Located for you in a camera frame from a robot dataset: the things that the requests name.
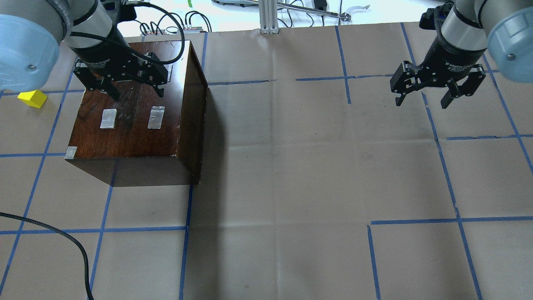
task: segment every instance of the yellow wedge block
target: yellow wedge block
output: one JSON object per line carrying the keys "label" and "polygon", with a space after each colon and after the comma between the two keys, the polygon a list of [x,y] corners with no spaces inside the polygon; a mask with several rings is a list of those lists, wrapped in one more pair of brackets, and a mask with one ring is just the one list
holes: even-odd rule
{"label": "yellow wedge block", "polygon": [[39,90],[20,93],[18,98],[29,106],[41,108],[48,96]]}

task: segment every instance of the wooden box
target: wooden box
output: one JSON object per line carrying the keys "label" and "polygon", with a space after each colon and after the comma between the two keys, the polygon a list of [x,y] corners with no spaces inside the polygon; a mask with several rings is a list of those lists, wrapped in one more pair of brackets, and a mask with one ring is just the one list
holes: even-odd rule
{"label": "wooden box", "polygon": [[[132,43],[133,49],[173,58],[180,42]],[[164,97],[134,81],[115,84],[120,100],[86,91],[65,159],[111,186],[197,184],[200,181],[207,82],[190,41],[175,62]],[[148,129],[164,106],[160,129]],[[104,109],[116,109],[114,129],[101,129]]]}

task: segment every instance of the blue tape line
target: blue tape line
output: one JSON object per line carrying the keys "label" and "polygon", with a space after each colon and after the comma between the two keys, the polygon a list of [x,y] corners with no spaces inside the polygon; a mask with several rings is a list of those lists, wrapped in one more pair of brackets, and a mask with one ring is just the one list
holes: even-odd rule
{"label": "blue tape line", "polygon": [[[161,226],[161,227],[125,227],[125,228],[105,228],[104,232],[153,232],[153,231],[185,231],[186,226]],[[66,233],[99,233],[100,228],[87,229],[63,229]],[[0,231],[0,235],[17,234],[17,230]],[[22,234],[55,234],[51,230],[23,230]]]}
{"label": "blue tape line", "polygon": [[448,191],[450,193],[451,201],[452,201],[452,203],[454,205],[455,216],[457,218],[457,224],[459,226],[459,232],[461,233],[461,239],[463,240],[463,246],[465,248],[465,253],[466,253],[466,260],[468,261],[468,264],[469,264],[469,267],[470,267],[470,273],[472,274],[472,280],[474,281],[475,292],[476,292],[476,294],[478,296],[478,300],[482,300],[483,297],[481,296],[481,289],[479,288],[478,277],[477,277],[477,275],[475,273],[474,263],[472,262],[472,257],[470,255],[470,248],[469,248],[468,242],[466,240],[466,235],[465,235],[465,232],[464,232],[463,223],[461,222],[461,215],[459,213],[459,209],[456,207],[455,193],[454,193],[454,189],[453,189],[453,187],[451,185],[450,174],[448,173],[448,167],[446,166],[446,160],[444,159],[444,155],[442,153],[442,147],[440,145],[439,137],[437,135],[437,129],[435,128],[435,122],[433,121],[433,116],[431,115],[431,111],[430,111],[429,106],[427,104],[427,97],[426,97],[426,95],[424,93],[422,93],[422,99],[424,99],[424,104],[426,106],[427,116],[430,119],[431,129],[433,130],[435,143],[437,144],[437,148],[439,150],[440,162],[442,164],[442,169],[444,171],[444,176],[446,178],[446,183],[448,185]]}
{"label": "blue tape line", "polygon": [[346,98],[348,98],[348,104],[352,104],[352,98],[350,97],[350,87],[348,86],[348,79],[344,80],[344,87],[346,88]]}
{"label": "blue tape line", "polygon": [[337,35],[338,50],[341,53],[342,73],[344,74],[344,77],[346,77],[347,76],[346,63],[345,63],[345,60],[344,60],[344,51],[342,50],[341,35],[338,32],[338,26],[335,26],[335,33]]}
{"label": "blue tape line", "polygon": [[415,220],[379,220],[370,222],[371,225],[398,225],[398,224],[440,224],[454,223],[457,219],[415,219]]}
{"label": "blue tape line", "polygon": [[10,235],[10,234],[17,234],[18,230],[3,230],[0,231],[0,235]]}
{"label": "blue tape line", "polygon": [[[485,64],[487,65],[487,68],[489,71],[492,71],[489,65],[489,61],[487,60],[487,57],[485,54],[483,54],[483,60],[485,61]],[[516,138],[518,139],[518,143],[520,144],[520,147],[522,148],[522,152],[524,153],[524,157],[526,158],[526,161],[529,166],[529,170],[531,173],[533,173],[533,164],[531,163],[531,159],[529,158],[529,153],[526,149],[526,146],[524,145],[524,141],[522,140],[522,137],[520,136],[520,133],[518,132],[518,128],[516,127],[516,124],[514,123],[513,117],[511,116],[511,112],[509,111],[509,108],[507,107],[507,104],[505,103],[505,99],[503,97],[502,92],[500,91],[498,87],[498,83],[496,83],[496,78],[494,77],[494,73],[490,73],[490,77],[492,78],[492,83],[494,84],[494,87],[498,91],[498,95],[500,97],[500,101],[502,102],[503,109],[505,110],[505,113],[507,114],[507,118],[509,119],[509,122],[511,123],[511,126],[513,127],[514,134]]]}
{"label": "blue tape line", "polygon": [[372,239],[372,230],[370,226],[367,225],[368,231],[368,246],[370,248],[370,261],[372,262],[372,272],[374,274],[374,287],[376,288],[376,299],[381,300],[381,292],[379,290],[379,280],[377,277],[377,265],[376,265],[376,254],[374,252],[374,240]]}
{"label": "blue tape line", "polygon": [[205,70],[205,51],[207,50],[207,33],[204,34],[204,50],[201,54],[201,69]]}
{"label": "blue tape line", "polygon": [[151,231],[185,231],[186,226],[105,228],[104,232],[151,232]]}
{"label": "blue tape line", "polygon": [[7,274],[9,273],[9,268],[11,267],[11,265],[7,265],[5,267],[5,270],[4,270],[4,275],[2,276],[2,282],[0,282],[0,295],[2,294],[2,290],[4,288],[4,285],[5,285],[5,280],[7,279]]}
{"label": "blue tape line", "polygon": [[16,153],[16,154],[0,154],[0,158],[6,157],[41,157],[41,156],[65,156],[65,153]]}
{"label": "blue tape line", "polygon": [[512,222],[512,221],[532,221],[533,216],[517,217],[479,217],[461,219],[412,219],[412,220],[377,220],[370,222],[371,225],[402,225],[402,224],[441,224],[455,222]]}
{"label": "blue tape line", "polygon": [[187,206],[187,221],[185,222],[185,237],[183,239],[183,254],[181,256],[181,275],[180,275],[180,300],[183,300],[183,288],[185,287],[185,266],[187,265],[187,249],[189,247],[189,225],[191,224],[191,208],[194,186],[189,185],[189,203]]}
{"label": "blue tape line", "polygon": [[250,81],[228,81],[228,82],[210,82],[207,85],[232,85],[232,84],[254,84],[254,83],[263,83],[276,81],[275,79],[271,80],[250,80]]}
{"label": "blue tape line", "polygon": [[322,80],[340,80],[340,79],[360,79],[360,78],[371,78],[371,77],[392,77],[392,74],[297,78],[296,81],[322,81]]}
{"label": "blue tape line", "polygon": [[407,31],[405,30],[405,26],[403,25],[403,22],[400,23],[401,31],[403,32],[403,37],[405,38],[405,41],[407,42],[407,50],[409,50],[409,56],[411,56],[411,61],[414,65],[416,65],[415,56],[413,55],[413,49],[411,48],[411,43],[409,42],[409,37],[407,36]]}
{"label": "blue tape line", "polygon": [[[43,94],[64,94],[64,93],[83,93],[85,90],[70,90],[70,91],[44,91]],[[18,96],[20,93],[6,93],[4,96]]]}
{"label": "blue tape line", "polygon": [[353,79],[355,76],[337,76],[337,77],[312,77],[312,78],[297,78],[296,81],[322,81],[322,80],[339,80],[339,79]]}
{"label": "blue tape line", "polygon": [[533,216],[464,218],[463,222],[532,221]]}
{"label": "blue tape line", "polygon": [[[70,76],[67,81],[67,85],[65,86],[65,90],[63,93],[63,97],[61,98],[61,102],[59,103],[58,112],[55,114],[54,124],[52,125],[52,130],[50,131],[50,135],[48,137],[48,141],[46,142],[46,147],[44,148],[44,154],[48,153],[48,149],[50,148],[50,143],[52,142],[52,138],[54,136],[55,127],[58,124],[59,115],[61,114],[61,110],[63,108],[63,103],[65,101],[65,98],[67,96],[67,91],[70,86],[70,82],[72,81],[72,76],[74,75],[74,67],[75,65],[72,65],[72,69],[70,70]],[[33,183],[33,186],[31,187],[30,196],[28,198],[28,202],[26,204],[26,208],[24,209],[24,217],[28,216],[28,212],[31,206],[31,202],[33,200],[35,189],[37,187],[37,183],[39,182],[39,177],[41,176],[41,171],[43,170],[44,161],[46,159],[46,156],[43,155],[41,159],[41,163],[39,164],[39,168],[37,169],[37,174],[35,175],[35,180]],[[17,232],[17,237],[15,238],[15,242],[13,243],[13,248],[11,248],[11,253],[9,255],[9,259],[7,261],[7,265],[4,271],[4,278],[2,279],[2,283],[0,283],[0,296],[2,295],[2,291],[4,290],[4,284],[5,284],[5,278],[7,278],[7,275],[9,273],[9,269],[11,267],[11,264],[13,263],[13,258],[15,257],[15,252],[17,250],[17,246],[19,244],[20,235],[22,234],[22,228],[24,227],[24,222],[20,222],[19,230]]]}
{"label": "blue tape line", "polygon": [[106,206],[103,210],[102,224],[100,225],[100,230],[99,230],[100,234],[98,235],[98,244],[96,245],[96,253],[94,254],[93,270],[91,271],[91,279],[89,281],[91,289],[93,288],[94,277],[96,276],[96,268],[98,267],[98,259],[100,258],[100,249],[102,248],[102,239],[103,239],[104,229],[106,227],[107,213],[109,211],[109,203],[111,202],[111,195],[113,194],[114,181],[115,181],[115,172],[113,173],[113,177],[111,179],[111,185],[109,186],[109,190],[107,192]]}
{"label": "blue tape line", "polygon": [[483,300],[483,296],[481,295],[481,289],[479,287],[478,276],[475,273],[474,261],[472,260],[472,255],[470,254],[470,248],[468,246],[468,241],[466,240],[466,234],[465,234],[465,230],[463,227],[463,222],[461,222],[461,216],[459,215],[459,209],[457,207],[454,207],[454,209],[455,209],[455,215],[458,216],[457,225],[459,226],[459,232],[461,233],[461,239],[463,240],[463,246],[465,248],[466,260],[470,268],[470,274],[472,275],[472,280],[474,281],[475,293],[478,296],[478,300]]}
{"label": "blue tape line", "polygon": [[338,50],[341,54],[341,62],[342,62],[342,73],[344,74],[344,87],[346,88],[346,98],[348,100],[348,104],[352,104],[352,99],[350,97],[350,87],[348,86],[348,79],[347,73],[346,73],[346,62],[344,60],[344,51],[342,50],[342,42],[341,42],[341,35],[338,32],[338,26],[335,26],[335,33],[337,35],[337,43],[338,43]]}
{"label": "blue tape line", "polygon": [[[520,135],[522,138],[533,138],[533,135]],[[515,139],[516,135],[512,136],[479,136],[479,137],[448,137],[446,140],[475,140],[475,139]]]}

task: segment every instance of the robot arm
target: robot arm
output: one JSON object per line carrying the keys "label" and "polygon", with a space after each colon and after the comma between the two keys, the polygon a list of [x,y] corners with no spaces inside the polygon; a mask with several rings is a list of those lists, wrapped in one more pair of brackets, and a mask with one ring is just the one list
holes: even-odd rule
{"label": "robot arm", "polygon": [[533,82],[533,0],[448,1],[424,13],[419,26],[437,37],[419,66],[404,61],[391,78],[397,106],[427,86],[448,88],[442,108],[473,95],[486,76],[476,62],[487,48],[503,76]]}
{"label": "robot arm", "polygon": [[[120,94],[112,82],[135,80],[149,84],[162,97],[168,78],[163,64],[177,61],[184,43],[178,57],[166,62],[152,52],[142,55],[129,48],[117,24],[134,20],[136,6],[168,14],[139,1],[0,0],[4,28],[0,33],[0,90],[40,88],[58,59],[58,44],[64,40],[79,57],[74,74],[89,90],[100,90],[118,100]],[[184,40],[181,26],[176,26]]]}

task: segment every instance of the grid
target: grid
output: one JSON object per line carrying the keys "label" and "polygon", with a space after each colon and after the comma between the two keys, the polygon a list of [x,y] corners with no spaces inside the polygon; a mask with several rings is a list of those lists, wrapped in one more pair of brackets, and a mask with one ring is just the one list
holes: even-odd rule
{"label": "grid", "polygon": [[[406,44],[407,44],[407,48],[409,50],[409,54],[411,56],[411,60],[415,63],[413,51],[411,49],[409,38],[408,38],[407,32],[406,32],[405,27],[404,27],[403,24],[401,24],[401,28],[402,28],[402,31],[403,31],[403,34],[404,34],[404,37],[405,37],[405,41],[406,41]],[[339,30],[338,30],[338,27],[335,27],[335,33],[336,33],[336,37],[337,37],[337,41],[338,41],[339,52],[340,52],[340,55],[341,55],[341,61],[342,61],[342,67],[343,67],[343,75],[342,76],[337,76],[337,77],[297,78],[295,80],[296,81],[343,80],[344,83],[345,83],[346,102],[348,104],[351,104],[350,88],[349,88],[349,85],[348,85],[348,81],[349,80],[356,80],[356,79],[359,79],[359,78],[368,78],[368,77],[383,77],[383,76],[391,77],[392,74],[382,74],[382,75],[375,74],[375,75],[349,76],[347,74],[347,71],[346,71],[346,64],[345,64],[345,60],[344,60],[344,52],[343,52],[343,47],[342,47],[342,42],[341,42],[341,37],[340,37],[340,33],[339,33]],[[203,48],[204,51],[203,51],[203,55],[202,55],[202,58],[201,58],[202,68],[205,68],[207,42],[208,42],[208,35],[205,34],[204,35],[204,48]],[[483,59],[484,59],[486,65],[488,66],[487,73],[490,75],[491,80],[492,80],[496,90],[498,91],[498,95],[500,97],[502,106],[503,106],[503,108],[504,108],[504,110],[505,110],[505,112],[507,114],[508,120],[509,120],[509,122],[510,122],[515,134],[511,135],[511,136],[478,136],[478,137],[458,136],[458,137],[447,137],[446,141],[472,140],[472,142],[474,143],[474,140],[484,140],[484,139],[516,139],[518,141],[519,145],[520,145],[520,148],[521,148],[522,152],[523,152],[523,155],[524,155],[524,158],[526,160],[526,163],[528,164],[529,169],[533,173],[533,166],[531,164],[529,153],[528,153],[528,151],[527,151],[527,149],[526,149],[526,147],[525,147],[525,145],[523,143],[523,139],[524,138],[531,138],[531,137],[533,137],[533,135],[527,135],[527,134],[519,133],[519,131],[518,131],[518,129],[517,129],[512,117],[511,117],[511,113],[510,113],[510,111],[509,111],[509,109],[508,109],[508,107],[506,105],[505,99],[504,99],[502,93],[500,92],[500,90],[498,88],[498,85],[497,85],[497,82],[496,82],[496,79],[494,77],[494,73],[498,73],[498,71],[497,70],[492,70],[490,68],[489,62],[488,62],[486,57],[483,57]],[[34,182],[33,182],[33,187],[31,189],[31,193],[30,193],[27,205],[26,205],[26,209],[25,209],[25,212],[24,212],[24,216],[25,217],[27,216],[29,208],[31,206],[31,202],[32,202],[32,199],[34,197],[34,193],[35,193],[35,189],[36,189],[37,183],[38,183],[39,178],[41,176],[41,171],[43,169],[43,165],[44,165],[45,159],[47,157],[51,157],[51,156],[64,156],[64,153],[49,153],[48,149],[50,147],[50,143],[52,141],[52,138],[53,138],[53,135],[54,135],[54,132],[55,132],[55,128],[56,128],[56,125],[57,125],[57,122],[58,122],[58,119],[59,119],[59,115],[61,113],[61,109],[62,109],[62,106],[63,106],[63,103],[64,103],[66,95],[68,93],[73,93],[73,92],[83,92],[83,90],[69,90],[69,86],[70,86],[71,80],[72,80],[72,72],[70,73],[70,78],[69,78],[69,80],[67,82],[67,85],[66,85],[66,87],[65,87],[65,89],[63,91],[45,92],[47,94],[62,94],[63,96],[62,96],[61,104],[60,104],[59,109],[57,111],[57,114],[56,114],[56,117],[55,117],[55,120],[54,120],[54,123],[53,123],[53,126],[52,126],[52,130],[50,132],[50,135],[49,135],[49,138],[48,138],[48,141],[47,141],[47,144],[46,144],[44,152],[43,153],[0,154],[0,158],[7,158],[7,157],[41,157],[42,158],[41,162],[40,162],[40,165],[39,165],[39,168],[38,168],[38,171],[37,171],[37,174],[36,174]],[[275,81],[275,79],[271,79],[270,78],[270,79],[258,80],[258,81],[210,82],[209,85],[210,86],[214,86],[214,85],[230,85],[230,84],[258,84],[258,83],[270,82],[270,81]],[[12,96],[12,95],[16,95],[16,94],[15,93],[4,93],[4,91],[0,91],[0,98],[2,96]],[[478,299],[483,299],[482,290],[480,289],[479,283],[478,283],[478,280],[477,280],[475,267],[474,267],[474,264],[472,262],[472,257],[471,257],[471,254],[470,254],[468,241],[466,239],[466,235],[465,235],[464,228],[463,228],[463,223],[525,221],[525,220],[533,220],[533,216],[480,217],[480,218],[462,218],[461,217],[461,215],[459,213],[459,209],[456,207],[455,193],[454,193],[454,189],[452,187],[452,183],[451,183],[451,180],[450,180],[450,174],[448,172],[448,168],[447,168],[447,165],[446,165],[446,160],[445,160],[445,157],[443,155],[443,150],[442,150],[442,147],[441,147],[438,135],[437,135],[437,128],[435,126],[435,122],[433,120],[433,116],[431,114],[431,110],[428,107],[427,98],[426,98],[426,95],[424,93],[422,93],[422,98],[424,100],[424,105],[426,106],[427,116],[429,118],[429,121],[430,121],[430,124],[431,124],[431,127],[432,127],[434,140],[435,140],[435,143],[436,143],[436,146],[437,146],[437,149],[438,149],[438,152],[439,152],[439,156],[440,156],[440,161],[441,161],[441,165],[442,165],[443,174],[445,176],[445,179],[446,179],[446,182],[447,182],[447,185],[448,185],[449,195],[450,195],[450,199],[451,199],[452,205],[454,207],[454,211],[455,211],[456,217],[455,218],[443,218],[443,219],[373,220],[373,221],[370,222],[370,224],[367,226],[367,231],[368,231],[369,252],[370,252],[372,270],[373,270],[373,275],[374,275],[376,298],[377,299],[381,299],[381,292],[380,292],[380,288],[379,288],[378,265],[377,265],[377,262],[376,262],[374,239],[373,239],[373,235],[372,235],[372,228],[374,226],[403,225],[403,224],[457,223],[459,231],[460,231],[460,234],[461,234],[461,239],[462,239],[462,242],[463,242],[464,251],[466,253],[466,257],[467,257],[467,261],[468,261],[468,264],[469,264],[469,269],[470,269],[470,272],[471,272],[472,281],[473,281],[473,284],[475,286],[475,291],[476,291],[477,297],[478,297]],[[108,214],[108,210],[109,210],[109,204],[110,204],[112,193],[113,193],[113,187],[109,187],[109,191],[108,191],[108,195],[107,195],[106,202],[105,202],[106,204],[105,204],[105,209],[104,209],[104,213],[103,213],[103,216],[102,216],[102,222],[101,222],[100,228],[66,229],[65,230],[67,233],[98,233],[99,234],[98,245],[97,245],[97,248],[96,248],[95,259],[94,259],[92,273],[91,273],[91,280],[90,280],[91,287],[92,287],[92,284],[94,282],[94,278],[95,278],[95,275],[96,275],[96,272],[97,272],[98,259],[99,259],[101,244],[102,244],[102,238],[103,238],[103,235],[105,233],[110,233],[110,232],[183,231],[185,237],[184,237],[184,243],[183,243],[182,267],[181,267],[181,276],[180,276],[180,285],[179,285],[179,299],[183,299],[183,287],[184,287],[184,280],[185,280],[185,265],[186,265],[186,261],[187,261],[187,248],[188,248],[188,242],[189,242],[189,225],[190,225],[190,217],[191,217],[191,206],[192,206],[192,202],[193,202],[193,186],[192,185],[189,186],[187,221],[186,221],[185,226],[108,228],[108,227],[106,227],[106,220],[107,220],[107,214]],[[8,261],[8,263],[6,265],[6,268],[5,268],[3,277],[2,277],[2,283],[0,283],[0,295],[1,295],[2,290],[4,288],[4,284],[5,284],[6,278],[9,276],[9,269],[11,267],[11,263],[13,261],[13,257],[14,257],[14,255],[16,253],[17,245],[18,245],[18,242],[19,242],[19,239],[20,239],[21,235],[23,235],[23,234],[51,234],[52,233],[51,231],[48,231],[48,230],[24,230],[23,226],[24,226],[24,223],[21,222],[20,226],[19,226],[19,229],[16,230],[16,231],[0,231],[0,235],[15,235],[16,236],[15,242],[13,244],[13,247],[12,247],[12,250],[11,250],[11,253],[10,253],[9,261]]]}

